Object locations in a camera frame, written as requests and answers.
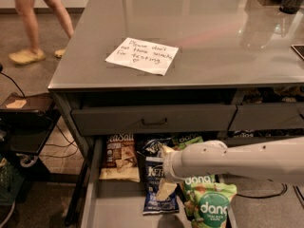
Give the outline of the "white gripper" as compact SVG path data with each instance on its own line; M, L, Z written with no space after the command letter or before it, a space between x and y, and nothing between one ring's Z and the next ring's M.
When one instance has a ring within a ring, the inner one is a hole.
M161 157L163 158L162 169L164 179L160 180L159 190L156 194L157 201L165 201L176 189L177 175L173 169L174 158L177 152L167 145L161 146Z

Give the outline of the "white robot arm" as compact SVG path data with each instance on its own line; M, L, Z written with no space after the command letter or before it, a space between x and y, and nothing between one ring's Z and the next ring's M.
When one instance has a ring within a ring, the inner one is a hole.
M222 141L188 145L181 151L167 146L157 200L167 199L187 178L230 174L251 179L304 184L304 143L301 137L229 147Z

